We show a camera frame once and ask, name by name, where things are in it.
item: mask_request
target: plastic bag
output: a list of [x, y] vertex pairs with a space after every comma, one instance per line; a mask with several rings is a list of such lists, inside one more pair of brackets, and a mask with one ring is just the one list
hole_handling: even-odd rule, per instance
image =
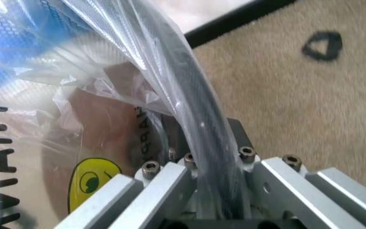
[[[70, 194], [72, 185], [61, 181], [68, 182], [69, 171], [81, 173], [74, 166], [92, 155], [111, 157], [112, 149], [123, 149], [119, 155], [129, 158], [124, 163], [128, 172], [121, 168], [120, 156], [109, 160], [116, 161], [111, 169], [126, 174], [138, 161], [159, 157], [167, 147], [154, 128], [159, 130], [159, 121], [151, 113], [148, 124], [134, 106], [172, 114], [180, 123], [199, 168], [199, 217], [249, 217], [227, 120], [184, 37], [150, 2], [0, 1], [0, 107], [9, 107], [0, 112], [0, 124], [9, 123], [0, 126], [0, 138], [11, 139], [0, 150], [15, 151], [0, 156], [0, 166], [7, 158], [8, 166], [17, 168], [11, 177], [23, 177], [0, 189], [9, 197], [23, 196], [20, 204], [15, 200], [16, 205], [0, 206], [0, 224], [14, 219], [44, 227], [60, 220], [63, 206], [70, 204], [55, 194], [42, 195], [42, 190]], [[100, 135], [96, 123], [107, 129], [106, 135]], [[148, 130], [142, 133], [141, 127]], [[157, 142], [152, 151], [145, 150], [149, 138]], [[0, 173], [0, 179], [6, 175]], [[88, 173], [85, 179], [82, 191], [93, 193], [96, 177]], [[56, 216], [49, 215], [52, 208]]]

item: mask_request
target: bolt head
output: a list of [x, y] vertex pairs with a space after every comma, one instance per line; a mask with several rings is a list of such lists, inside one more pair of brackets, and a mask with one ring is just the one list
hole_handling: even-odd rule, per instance
[[239, 148], [240, 158], [245, 163], [252, 163], [255, 161], [256, 152], [255, 149], [249, 146], [243, 146]]
[[161, 170], [157, 161], [147, 161], [142, 165], [142, 175], [145, 179], [152, 180]]
[[187, 153], [184, 155], [184, 165], [189, 169], [197, 169], [197, 165], [194, 161], [192, 153]]
[[290, 167], [292, 167], [294, 170], [296, 170], [296, 172], [300, 171], [300, 168], [302, 167], [302, 160], [295, 155], [292, 154], [288, 154], [288, 155], [284, 155], [282, 157], [282, 160], [289, 165]]

